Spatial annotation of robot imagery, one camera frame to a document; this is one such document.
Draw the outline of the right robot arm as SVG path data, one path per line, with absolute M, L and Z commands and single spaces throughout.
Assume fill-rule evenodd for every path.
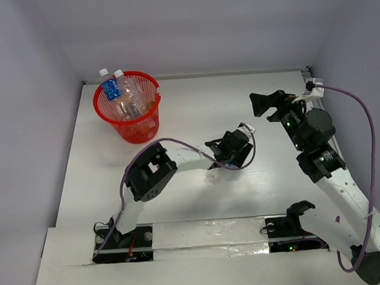
M 347 258 L 354 272 L 369 285 L 380 283 L 380 213 L 374 205 L 375 187 L 365 195 L 353 180 L 347 164 L 329 140 L 336 133 L 332 118 L 323 109 L 304 110 L 304 104 L 322 98 L 326 86 L 306 85 L 300 96 L 278 90 L 269 95 L 252 93 L 253 114 L 261 117 L 269 108 L 275 112 L 268 121 L 281 123 L 299 151 L 297 161 L 303 173 L 331 198 L 349 223 L 322 216 L 309 201 L 294 203 L 287 210 L 285 226 L 292 234 L 308 231 L 337 249 L 338 259 Z

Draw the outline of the blue label bottle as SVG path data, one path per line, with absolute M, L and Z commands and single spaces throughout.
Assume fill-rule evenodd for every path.
M 215 185 L 220 182 L 235 181 L 240 176 L 241 170 L 230 163 L 227 163 L 226 165 L 233 168 L 233 170 L 222 167 L 207 170 L 205 174 L 206 182 Z
M 129 99 L 119 84 L 119 78 L 124 76 L 123 71 L 117 70 L 113 75 L 110 75 L 108 70 L 103 68 L 99 70 L 99 75 L 102 78 L 100 86 L 113 108 L 116 118 L 119 121 L 129 121 L 131 119 L 128 107 Z

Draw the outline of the small orange juice bottle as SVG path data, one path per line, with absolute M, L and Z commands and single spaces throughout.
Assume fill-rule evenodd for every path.
M 146 104 L 147 110 L 150 112 L 156 108 L 156 101 L 149 101 Z

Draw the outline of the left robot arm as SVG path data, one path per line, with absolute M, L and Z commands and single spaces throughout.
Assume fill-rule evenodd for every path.
M 191 170 L 242 170 L 254 159 L 255 129 L 241 123 L 235 131 L 194 147 L 164 137 L 145 146 L 125 168 L 120 182 L 120 208 L 109 222 L 109 240 L 119 248 L 128 245 L 145 203 L 155 199 L 175 173 Z

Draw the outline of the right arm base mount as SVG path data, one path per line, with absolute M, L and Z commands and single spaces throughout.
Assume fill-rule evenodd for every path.
M 265 218 L 265 224 L 260 229 L 269 241 L 271 253 L 294 253 L 304 250 L 328 250 L 328 243 L 301 227 L 299 218 L 307 210 L 315 206 L 309 201 L 295 202 L 287 208 L 281 217 Z

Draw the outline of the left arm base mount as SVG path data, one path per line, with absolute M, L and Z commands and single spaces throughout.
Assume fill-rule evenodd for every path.
M 114 264 L 153 261 L 152 224 L 138 225 L 135 230 L 124 235 L 121 235 L 116 229 L 114 229 L 101 251 L 98 252 L 98 249 L 104 243 L 112 224 L 113 220 L 110 220 L 109 223 L 96 222 L 94 224 L 94 263 Z

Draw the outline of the clear unlabelled bottle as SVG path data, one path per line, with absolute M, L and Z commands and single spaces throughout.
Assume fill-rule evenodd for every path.
M 115 71 L 113 75 L 116 77 L 121 98 L 129 116 L 132 119 L 142 117 L 147 112 L 147 102 L 136 80 L 124 75 L 122 70 Z

